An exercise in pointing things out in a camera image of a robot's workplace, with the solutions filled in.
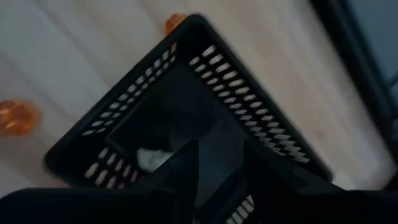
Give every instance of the light wood floor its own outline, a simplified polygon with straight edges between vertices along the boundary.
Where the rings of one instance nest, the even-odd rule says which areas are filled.
[[[0,139],[1,163],[26,186],[63,185],[42,156],[162,39],[175,12],[209,18],[334,183],[380,189],[389,180],[395,166],[305,0],[1,0],[0,100],[42,112],[32,134]]]

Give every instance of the black plastic basket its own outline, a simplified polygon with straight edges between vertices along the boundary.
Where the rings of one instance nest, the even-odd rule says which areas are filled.
[[[212,96],[209,101],[222,105],[245,138],[263,142],[300,167],[331,179],[270,97],[198,15],[187,17],[51,148],[45,157],[47,167],[71,185],[109,189],[129,187],[147,175],[138,167],[134,153],[122,143],[131,141],[124,131],[140,133],[134,130],[134,122],[139,119],[133,122],[131,115],[144,104],[157,103],[151,94],[160,91],[163,82],[172,82],[168,77],[175,70],[184,74],[180,76],[183,79],[191,77],[199,83],[204,94]]]

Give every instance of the wooden floor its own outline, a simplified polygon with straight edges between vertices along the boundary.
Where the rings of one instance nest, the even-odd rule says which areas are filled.
[[[0,100],[42,112],[32,134],[0,139],[7,174],[63,185],[44,170],[44,153],[162,39],[175,12],[208,17],[334,183],[380,189],[389,180],[396,168],[305,0],[1,0]]]

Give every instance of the orange object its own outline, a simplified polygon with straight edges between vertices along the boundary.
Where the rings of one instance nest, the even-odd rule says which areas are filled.
[[[183,13],[172,14],[164,25],[165,35],[171,33],[186,17],[187,15]]]
[[[4,100],[0,102],[0,133],[4,135],[23,135],[29,133],[37,124],[39,114],[28,102]]]

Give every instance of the basket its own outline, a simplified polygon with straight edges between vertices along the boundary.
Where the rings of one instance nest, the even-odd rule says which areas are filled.
[[[206,137],[214,129],[216,134]],[[179,135],[170,140],[173,132]],[[45,164],[72,186],[125,189],[149,175],[137,165],[136,150],[143,144],[175,151],[201,138],[206,148],[231,149],[216,155],[207,149],[218,159],[212,169],[217,161],[231,161],[231,168],[204,187],[210,195],[203,195],[200,204],[240,168],[242,156],[236,155],[245,139],[331,180],[309,145],[199,15],[187,17],[105,94],[49,150]]]

